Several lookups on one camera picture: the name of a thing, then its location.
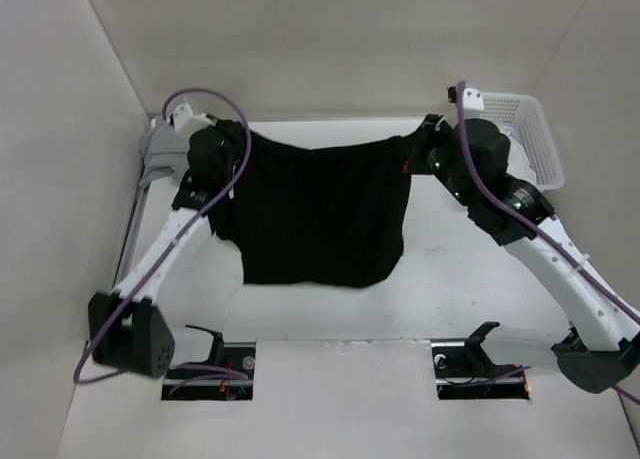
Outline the black tank top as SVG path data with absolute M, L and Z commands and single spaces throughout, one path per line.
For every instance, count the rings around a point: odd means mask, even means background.
M 410 136 L 304 149 L 252 135 L 230 198 L 211 210 L 241 253 L 247 284 L 366 288 L 404 252 Z

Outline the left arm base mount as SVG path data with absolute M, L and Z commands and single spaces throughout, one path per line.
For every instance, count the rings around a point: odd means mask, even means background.
M 250 401 L 257 345 L 188 325 L 174 332 L 175 351 L 162 381 L 163 401 Z

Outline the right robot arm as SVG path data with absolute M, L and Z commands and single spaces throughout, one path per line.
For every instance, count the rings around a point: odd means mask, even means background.
M 538 367 L 592 394 L 615 389 L 639 366 L 639 313 L 573 246 L 541 191 L 509 172 L 511 145 L 490 121 L 450 125 L 428 115 L 401 138 L 399 151 L 405 173 L 434 176 L 477 228 L 535 276 L 568 324 L 528 332 L 485 322 L 454 348 L 437 348 L 437 375 L 488 380 Z

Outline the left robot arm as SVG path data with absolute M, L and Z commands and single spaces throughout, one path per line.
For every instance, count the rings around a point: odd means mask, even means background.
M 247 121 L 240 122 L 237 139 L 207 140 L 223 154 L 208 186 L 187 172 L 181 180 L 168 218 L 145 255 L 110 293 L 97 293 L 89 302 L 90 341 L 83 359 L 132 373 L 159 378 L 170 369 L 193 368 L 206 378 L 224 366 L 224 352 L 214 346 L 213 332 L 195 326 L 171 328 L 160 304 L 196 252 L 213 235 L 209 213 L 227 197 L 246 168 L 252 137 Z

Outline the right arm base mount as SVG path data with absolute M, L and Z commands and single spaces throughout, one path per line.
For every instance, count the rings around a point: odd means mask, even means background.
M 466 338 L 432 340 L 435 388 L 440 400 L 529 400 L 527 367 L 494 364 L 482 349 L 499 322 L 485 322 Z

